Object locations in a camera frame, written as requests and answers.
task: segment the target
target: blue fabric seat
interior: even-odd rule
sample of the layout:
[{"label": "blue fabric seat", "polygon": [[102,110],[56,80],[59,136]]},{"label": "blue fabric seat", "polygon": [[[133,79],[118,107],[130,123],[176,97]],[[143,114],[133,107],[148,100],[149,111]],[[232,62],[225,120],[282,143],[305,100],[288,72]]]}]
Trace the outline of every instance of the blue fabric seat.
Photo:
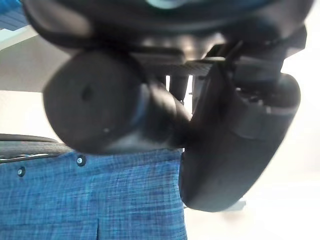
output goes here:
[{"label": "blue fabric seat", "polygon": [[15,31],[27,25],[20,0],[0,0],[0,29]]},{"label": "blue fabric seat", "polygon": [[1,164],[0,239],[184,240],[180,155],[86,155],[78,166],[70,152]]}]

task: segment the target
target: black plastic mount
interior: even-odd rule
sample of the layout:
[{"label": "black plastic mount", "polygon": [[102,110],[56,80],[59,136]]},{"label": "black plastic mount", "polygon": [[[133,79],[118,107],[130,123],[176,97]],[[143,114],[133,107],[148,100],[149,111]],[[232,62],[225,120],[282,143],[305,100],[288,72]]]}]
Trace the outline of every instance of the black plastic mount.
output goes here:
[{"label": "black plastic mount", "polygon": [[[145,0],[23,1],[45,39],[83,50],[44,90],[57,135],[91,154],[185,148],[181,199],[208,212],[238,201],[285,137],[300,89],[280,70],[305,47],[312,3],[189,0],[163,10]],[[181,103],[189,74],[192,119]]]}]

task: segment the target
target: blue woven upholstery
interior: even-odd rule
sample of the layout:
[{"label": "blue woven upholstery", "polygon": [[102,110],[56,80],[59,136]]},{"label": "blue woven upholstery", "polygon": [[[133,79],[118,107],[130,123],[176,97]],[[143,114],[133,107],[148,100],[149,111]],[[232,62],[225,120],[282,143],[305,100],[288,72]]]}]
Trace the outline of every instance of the blue woven upholstery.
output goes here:
[{"label": "blue woven upholstery", "polygon": [[[1,240],[184,240],[179,151],[0,165]],[[18,169],[25,167],[25,175]]]},{"label": "blue woven upholstery", "polygon": [[0,0],[0,28],[11,31],[28,25],[20,0]]}]

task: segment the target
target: seat button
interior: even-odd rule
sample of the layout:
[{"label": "seat button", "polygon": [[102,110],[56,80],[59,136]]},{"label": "seat button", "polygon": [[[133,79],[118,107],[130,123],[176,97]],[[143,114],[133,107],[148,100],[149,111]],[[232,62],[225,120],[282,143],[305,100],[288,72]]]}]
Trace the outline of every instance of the seat button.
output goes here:
[{"label": "seat button", "polygon": [[18,176],[19,177],[23,177],[26,174],[26,168],[24,166],[22,166],[21,168],[19,168],[18,170]]},{"label": "seat button", "polygon": [[81,155],[77,158],[76,160],[76,164],[79,166],[79,167],[83,167],[84,165],[86,165],[86,162],[87,162],[87,159],[85,156]]}]

